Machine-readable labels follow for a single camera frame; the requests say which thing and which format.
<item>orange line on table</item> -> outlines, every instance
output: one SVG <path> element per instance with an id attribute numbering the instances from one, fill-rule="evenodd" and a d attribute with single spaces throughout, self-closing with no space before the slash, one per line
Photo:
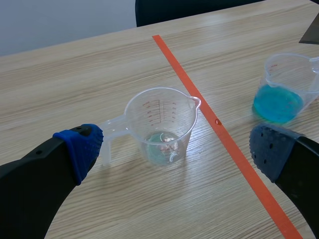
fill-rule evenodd
<path id="1" fill-rule="evenodd" d="M 180 63 L 177 61 L 175 56 L 172 54 L 168 46 L 165 44 L 161 36 L 153 36 L 154 41 L 161 49 L 162 53 L 175 70 L 176 74 L 192 96 L 196 96 L 201 99 L 200 110 L 213 128 L 220 141 L 227 149 L 228 153 L 236 163 L 241 173 L 246 178 L 247 182 L 254 190 L 260 202 L 277 225 L 280 232 L 287 239 L 302 239 L 296 227 L 289 220 L 283 209 L 280 207 L 274 196 L 268 190 L 266 185 L 260 179 L 254 168 L 250 165 L 242 151 L 239 149 L 233 138 L 230 136 L 226 128 L 222 125 L 220 120 L 217 118 L 214 111 L 208 105 L 204 97 L 201 95 L 195 84 L 191 81 L 187 73 L 184 71 Z"/>

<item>clear plastic measuring cup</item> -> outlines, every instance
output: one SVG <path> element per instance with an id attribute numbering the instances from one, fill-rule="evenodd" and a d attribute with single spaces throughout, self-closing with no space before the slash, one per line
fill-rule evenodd
<path id="1" fill-rule="evenodd" d="M 101 125 L 103 164 L 111 162 L 111 142 L 131 134 L 143 156 L 167 165 L 185 157 L 201 101 L 171 88 L 151 88 L 134 96 L 124 114 Z"/>
<path id="2" fill-rule="evenodd" d="M 276 54 L 265 63 L 265 73 L 254 99 L 258 114 L 273 122 L 287 122 L 319 95 L 319 57 Z"/>

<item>dark blue gripper pad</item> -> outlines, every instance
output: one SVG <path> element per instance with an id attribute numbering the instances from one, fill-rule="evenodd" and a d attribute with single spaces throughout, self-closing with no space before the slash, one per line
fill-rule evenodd
<path id="1" fill-rule="evenodd" d="M 250 152 L 254 163 L 271 182 L 280 176 L 298 137 L 302 134 L 267 123 L 250 133 Z"/>
<path id="2" fill-rule="evenodd" d="M 64 130 L 53 135 L 53 137 L 60 138 L 66 142 L 77 185 L 81 184 L 92 162 L 99 156 L 103 142 L 102 130 L 97 125 L 83 125 L 91 127 L 92 131 L 89 136 L 83 136 L 71 130 Z"/>

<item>small amount of liquid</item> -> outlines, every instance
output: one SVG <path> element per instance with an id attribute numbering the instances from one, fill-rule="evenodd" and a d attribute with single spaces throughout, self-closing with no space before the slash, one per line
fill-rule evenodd
<path id="1" fill-rule="evenodd" d="M 282 87 L 261 87 L 254 99 L 258 114 L 273 122 L 288 122 L 303 108 L 302 98 Z"/>
<path id="2" fill-rule="evenodd" d="M 148 144 L 146 148 L 148 158 L 155 164 L 167 165 L 174 163 L 185 155 L 185 147 L 182 141 L 169 143 L 178 139 L 178 136 L 171 132 L 160 131 L 146 137 L 150 142 L 167 142 L 164 145 Z"/>

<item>cup with blue liquid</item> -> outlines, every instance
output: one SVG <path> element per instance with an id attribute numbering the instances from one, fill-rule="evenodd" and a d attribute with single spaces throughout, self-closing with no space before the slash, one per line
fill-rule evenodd
<path id="1" fill-rule="evenodd" d="M 265 63 L 265 73 L 254 99 L 263 118 L 285 123 L 319 96 L 319 57 L 276 54 Z"/>

